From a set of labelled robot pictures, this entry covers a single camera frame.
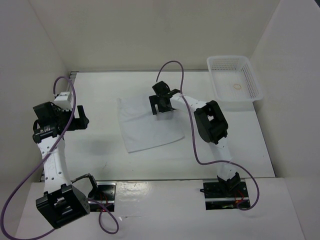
mesh basket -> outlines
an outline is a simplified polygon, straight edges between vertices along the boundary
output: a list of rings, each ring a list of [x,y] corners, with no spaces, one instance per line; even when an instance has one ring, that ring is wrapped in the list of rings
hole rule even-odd
[[[254,102],[263,98],[260,85],[247,57],[211,56],[206,62],[218,101]]]

red wire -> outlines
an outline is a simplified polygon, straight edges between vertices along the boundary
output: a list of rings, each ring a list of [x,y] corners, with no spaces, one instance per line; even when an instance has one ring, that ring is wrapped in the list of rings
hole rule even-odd
[[[100,202],[101,202],[101,204],[103,204],[103,203],[102,203],[102,195],[101,195],[101,192],[100,192]]]
[[[238,193],[240,193],[240,195],[241,195],[241,197],[242,197],[241,200],[243,200],[243,199],[245,198],[245,196],[243,195],[243,193],[242,193],[241,191],[239,191],[239,190],[237,190],[237,191],[238,191]]]
[[[105,204],[107,204],[108,203],[107,195],[105,193],[103,193],[103,195],[104,195],[104,198],[105,198]]]

white floor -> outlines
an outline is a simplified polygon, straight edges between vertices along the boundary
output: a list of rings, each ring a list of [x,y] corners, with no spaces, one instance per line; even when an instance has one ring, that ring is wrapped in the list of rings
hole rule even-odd
[[[117,98],[153,93],[157,72],[77,73],[77,104],[83,105],[90,123],[86,130],[67,132],[65,156],[70,177],[91,173],[97,180],[177,180],[212,179],[217,166],[197,164],[192,150],[189,117],[179,113],[185,138],[161,147],[127,153],[119,128]],[[180,72],[163,72],[171,89],[180,87]],[[206,71],[187,71],[184,94],[203,101],[215,99]],[[233,161],[243,165],[255,177],[274,177],[270,157],[253,104],[242,108],[221,105],[229,125],[228,146]],[[198,132],[196,143],[199,158],[212,161],[213,154]],[[239,170],[242,178],[248,175]]]

cable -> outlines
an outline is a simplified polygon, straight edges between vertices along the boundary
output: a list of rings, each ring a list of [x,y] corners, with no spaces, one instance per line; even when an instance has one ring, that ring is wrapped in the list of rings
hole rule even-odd
[[[82,176],[78,176],[77,178],[71,180],[71,183],[74,184],[75,182],[81,180],[81,179],[85,179],[85,178],[89,178],[91,177],[91,174],[90,173],[87,173],[87,174],[84,174]]]
[[[100,202],[102,203],[102,195],[101,195],[101,192],[100,192]]]
[[[240,193],[240,195],[241,195],[241,200],[243,200],[243,199],[245,198],[244,194],[243,194],[241,191],[239,191],[239,190],[237,190],[237,192]]]
[[[105,198],[105,204],[108,204],[108,198],[107,198],[107,195],[105,193],[103,193],[104,195],[104,198]]]
[[[258,183],[257,181],[255,180],[254,176],[252,176],[252,174],[247,170],[245,169],[243,166],[235,163],[235,162],[232,162],[232,161],[226,161],[226,160],[216,160],[216,161],[210,161],[210,162],[201,162],[198,158],[198,154],[197,154],[197,147],[196,147],[196,136],[195,136],[195,128],[194,128],[194,121],[192,119],[192,113],[191,113],[191,109],[190,109],[190,106],[185,98],[185,96],[183,95],[183,91],[182,91],[182,88],[183,88],[183,83],[184,83],[184,67],[182,66],[182,64],[179,62],[179,61],[176,61],[176,60],[172,60],[172,61],[168,61],[166,62],[159,70],[159,73],[158,73],[158,76],[156,78],[156,82],[158,81],[159,79],[159,75],[162,71],[162,69],[169,63],[177,63],[180,65],[181,67],[181,71],[182,71],[182,78],[181,78],[181,85],[180,85],[180,94],[181,94],[181,97],[186,105],[186,108],[187,108],[187,111],[188,111],[188,115],[189,115],[189,119],[190,119],[190,125],[191,125],[191,134],[192,134],[192,146],[193,146],[193,153],[194,153],[194,157],[195,157],[195,160],[197,161],[198,164],[200,165],[203,165],[203,166],[206,166],[206,165],[211,165],[211,164],[218,164],[218,163],[226,163],[226,164],[231,164],[231,165],[234,165],[234,166],[237,166],[238,168],[241,168],[242,170],[244,170],[249,176],[250,178],[252,178],[255,186],[256,186],[256,191],[257,191],[257,195],[256,195],[256,200],[255,202],[248,208],[241,208],[239,207],[239,204],[238,203],[236,205],[236,207],[242,211],[248,211],[252,208],[255,207],[255,205],[258,203],[259,201],[259,198],[260,198],[260,189],[259,189],[259,186],[258,186]]]
[[[119,223],[118,223],[117,219],[115,218],[115,216],[113,216],[113,214],[102,203],[100,203],[100,202],[98,202],[98,201],[96,201],[96,200],[94,200],[92,198],[88,198],[88,200],[91,201],[91,202],[94,202],[95,204],[98,204],[104,211],[106,211],[111,216],[111,218],[114,220],[114,222],[116,224],[116,230],[115,231],[106,230],[104,228],[104,226],[102,226],[101,215],[102,215],[103,211],[101,211],[100,214],[99,214],[99,225],[100,225],[100,228],[104,232],[106,232],[107,234],[112,234],[112,235],[116,234],[119,231]]]

white table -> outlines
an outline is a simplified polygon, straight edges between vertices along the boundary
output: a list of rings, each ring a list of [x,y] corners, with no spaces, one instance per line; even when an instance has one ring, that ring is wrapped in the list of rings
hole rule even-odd
[[[256,187],[247,179],[251,201]],[[44,240],[304,240],[286,183],[282,178],[258,178],[260,201],[249,211],[206,210],[201,180],[118,182],[114,216],[119,232],[108,235],[98,224],[97,212],[82,217]],[[33,183],[16,233],[32,238],[51,230],[36,209],[43,183]],[[105,213],[104,226],[115,224]]]
[[[97,180],[178,180],[212,179],[217,166],[197,164],[192,149],[189,117],[179,113],[185,138],[135,153],[127,153],[120,132],[117,98],[152,92],[157,77],[149,72],[78,73],[75,79],[77,105],[83,105],[90,123],[86,130],[67,132],[65,156],[70,177],[91,173]],[[180,72],[163,72],[160,81],[171,89],[180,87]],[[187,71],[184,94],[203,101],[214,100],[206,71]],[[270,157],[253,104],[238,111],[222,108],[228,122],[228,146],[233,161],[247,168],[254,177],[274,177]],[[213,160],[209,145],[196,132],[196,144],[202,162]],[[248,177],[239,170],[242,178]]]

